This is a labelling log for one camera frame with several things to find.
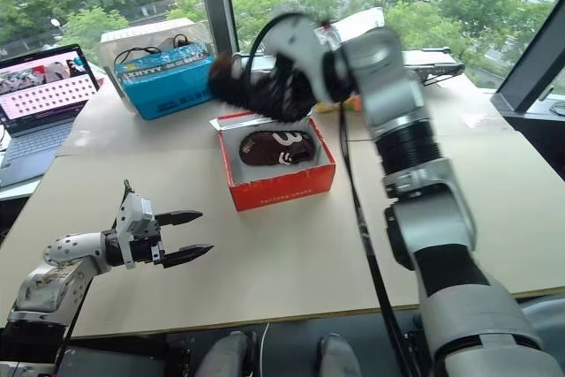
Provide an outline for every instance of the tissue box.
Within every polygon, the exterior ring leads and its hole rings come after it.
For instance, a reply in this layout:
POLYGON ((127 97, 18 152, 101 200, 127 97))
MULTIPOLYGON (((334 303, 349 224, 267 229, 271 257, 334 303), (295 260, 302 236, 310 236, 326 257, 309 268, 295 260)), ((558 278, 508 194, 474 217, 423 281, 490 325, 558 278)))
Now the tissue box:
POLYGON ((236 210, 244 211, 327 192, 335 174, 335 161, 311 118, 292 124, 277 123, 253 113, 218 117, 223 162, 236 210), (312 135, 316 154, 296 165, 250 166, 239 158, 244 137, 257 131, 302 131, 312 135))
POLYGON ((211 99, 207 75, 213 62, 194 43, 117 64, 115 72, 139 114, 153 119, 211 99))

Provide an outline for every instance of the white robotic arm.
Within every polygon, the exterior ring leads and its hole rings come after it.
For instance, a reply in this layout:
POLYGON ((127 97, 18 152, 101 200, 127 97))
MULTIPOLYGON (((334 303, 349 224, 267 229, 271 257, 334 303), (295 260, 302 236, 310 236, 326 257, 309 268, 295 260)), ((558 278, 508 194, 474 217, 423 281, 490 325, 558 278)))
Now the white robotic arm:
POLYGON ((50 376, 57 371, 89 284, 112 267, 153 262, 173 267, 207 253, 212 245, 190 245, 166 253, 163 225, 177 225, 202 216, 197 211, 154 215, 151 202, 125 193, 114 228, 58 238, 43 252, 43 263, 22 283, 0 335, 0 377, 50 376))

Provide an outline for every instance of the black wire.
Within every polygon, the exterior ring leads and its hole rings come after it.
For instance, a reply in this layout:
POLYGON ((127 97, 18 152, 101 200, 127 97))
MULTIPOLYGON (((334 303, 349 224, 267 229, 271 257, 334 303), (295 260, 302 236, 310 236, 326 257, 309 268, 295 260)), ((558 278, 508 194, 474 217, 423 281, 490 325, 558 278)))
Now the black wire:
POLYGON ((565 102, 555 102, 549 110, 558 117, 565 117, 565 102))
MULTIPOLYGON (((124 180, 124 195, 122 196, 122 201, 120 202, 120 206, 124 203, 125 198, 130 193, 135 193, 135 191, 130 186, 130 180, 124 180)), ((117 226, 117 217, 114 219, 114 223, 112 224, 112 229, 114 230, 117 226)))
POLYGON ((119 57, 121 57, 122 55, 124 56, 124 59, 122 59, 120 61, 120 64, 123 64, 128 57, 130 57, 130 53, 132 52, 140 52, 140 51, 146 51, 149 55, 153 55, 154 53, 161 53, 161 50, 159 48, 156 48, 155 46, 146 46, 145 48, 131 48, 131 49, 126 49, 123 52, 120 52, 117 54, 117 56, 114 58, 114 65, 116 65, 117 60, 119 57))
POLYGON ((185 34, 179 33, 173 37, 173 48, 175 49, 180 48, 181 46, 186 46, 187 44, 191 44, 191 43, 188 41, 188 37, 186 37, 185 34), (184 37, 185 38, 184 44, 182 45, 179 44, 180 41, 177 41, 177 37, 184 37))
POLYGON ((248 93, 251 93, 253 91, 253 87, 251 85, 251 69, 252 69, 253 59, 255 58, 255 55, 257 54, 257 49, 259 48, 259 46, 263 42, 263 39, 265 38, 267 33, 269 31, 271 31, 271 29, 274 26, 276 26, 281 21, 284 21, 286 19, 291 19, 291 18, 312 19, 312 18, 310 18, 309 15, 307 15, 303 12, 283 13, 283 14, 278 15, 277 17, 271 19, 270 21, 268 21, 268 23, 261 29, 259 34, 257 34, 257 37, 255 38, 255 41, 253 42, 253 45, 251 46, 251 50, 249 51, 249 57, 247 58, 247 64, 245 64, 245 70, 244 70, 244 85, 245 85, 245 90, 247 90, 248 93))
POLYGON ((351 195, 353 197, 353 204, 355 206, 355 215, 357 217, 359 235, 361 236, 361 241, 363 242, 363 247, 365 249, 365 255, 369 264, 369 269, 371 271, 371 277, 373 278, 373 285, 375 291, 377 292, 377 299, 379 299, 380 311, 385 322, 388 339, 393 346, 396 356, 396 362, 398 363, 402 374, 408 377, 420 377, 421 374, 419 372, 418 365, 416 364, 414 357, 412 357, 412 355, 408 352, 408 348, 406 347, 406 344, 404 342, 400 326, 398 325, 395 313, 392 310, 390 300, 388 299, 387 288, 382 279, 382 274, 380 273, 379 263, 374 253, 373 243, 371 242, 371 238, 369 236, 369 229, 366 225, 363 208, 361 207, 357 189, 355 188, 355 184, 353 182, 353 172, 351 170, 350 162, 350 150, 347 140, 347 123, 345 121, 345 108, 343 106, 343 103, 340 103, 339 108, 339 140, 342 150, 343 162, 345 163, 347 176, 350 180, 351 195))
POLYGON ((76 313, 74 313, 74 317, 72 317, 71 325, 67 329, 67 334, 64 335, 63 342, 61 343, 61 347, 59 348, 59 352, 57 353, 56 356, 55 370, 53 371, 53 377, 57 377, 59 368, 61 368, 61 364, 63 363, 64 352, 67 350, 67 346, 69 345, 69 341, 71 340, 72 331, 74 330, 74 326, 77 324, 77 320, 79 319, 80 310, 82 309, 82 305, 85 303, 85 299, 87 298, 87 293, 88 290, 90 289, 91 283, 92 280, 88 282, 85 288, 85 294, 82 296, 82 300, 80 301, 79 308, 77 309, 76 313))

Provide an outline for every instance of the table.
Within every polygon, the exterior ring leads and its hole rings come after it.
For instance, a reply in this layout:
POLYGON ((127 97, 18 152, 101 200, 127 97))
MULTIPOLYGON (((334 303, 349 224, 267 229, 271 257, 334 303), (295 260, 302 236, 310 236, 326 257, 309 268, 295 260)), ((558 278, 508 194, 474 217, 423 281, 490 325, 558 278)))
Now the table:
MULTIPOLYGON (((519 133, 491 113, 487 103, 481 107, 482 101, 470 100, 480 99, 478 90, 473 92, 477 98, 460 102, 446 91, 453 89, 436 87, 428 92, 445 100, 430 109, 433 114, 449 113, 436 120, 438 140, 445 155, 454 160, 475 216, 478 259, 515 294, 565 290, 562 181, 519 133), (463 117, 468 116, 474 121, 466 123, 463 117)), ((121 121, 121 115, 115 123, 125 123, 122 128, 130 132, 122 134, 129 134, 125 136, 129 139, 127 143, 117 139, 116 146, 94 137, 79 146, 79 132, 88 131, 80 127, 87 117, 79 117, 67 156, 55 159, 0 250, 0 273, 11 276, 0 282, 2 314, 9 312, 19 283, 39 264, 45 245, 69 232, 111 225, 126 177, 138 193, 153 201, 155 212, 194 208, 205 213, 190 224, 164 228, 168 250, 192 243, 212 243, 215 248, 175 268, 142 264, 97 277, 76 336, 363 313, 378 307, 338 154, 335 117, 317 118, 338 162, 329 193, 237 213, 217 139, 204 123, 212 108, 209 103, 178 114, 194 121, 170 116, 163 121, 167 130, 159 130, 159 121, 146 123, 136 117, 121 121), (145 132, 149 141, 135 128, 145 132), (172 134, 183 128, 197 131, 201 138, 166 137, 167 131, 172 134)), ((113 122, 112 117, 107 119, 106 124, 113 122)), ((351 121, 351 137, 366 135, 359 122, 351 121)), ((396 264, 386 240, 382 211, 389 200, 381 187, 373 143, 351 143, 350 150, 391 302, 397 308, 414 306, 418 302, 414 274, 396 264)))
MULTIPOLYGON (((430 86, 425 91, 437 133, 457 135, 514 131, 490 103, 490 94, 481 93, 464 75, 441 84, 443 87, 430 86)), ((240 109, 212 101, 147 121, 130 112, 113 87, 104 84, 75 120, 71 134, 57 155, 212 147, 217 136, 206 122, 238 111, 240 109)), ((336 128, 336 114, 322 114, 316 119, 332 131, 336 128)), ((348 121, 351 139, 370 137, 359 115, 350 114, 348 121)))

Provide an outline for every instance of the red box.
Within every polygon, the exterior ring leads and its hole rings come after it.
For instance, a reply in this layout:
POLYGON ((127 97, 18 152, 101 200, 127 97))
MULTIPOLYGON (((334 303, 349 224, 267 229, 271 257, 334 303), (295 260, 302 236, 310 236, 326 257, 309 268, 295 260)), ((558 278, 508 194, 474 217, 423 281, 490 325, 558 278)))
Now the red box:
POLYGON ((327 192, 335 174, 335 161, 313 119, 285 124, 245 112, 218 117, 223 163, 231 197, 238 211, 327 192), (314 159, 296 165, 254 167, 239 159, 243 138, 256 131, 303 131, 313 136, 317 146, 314 159))

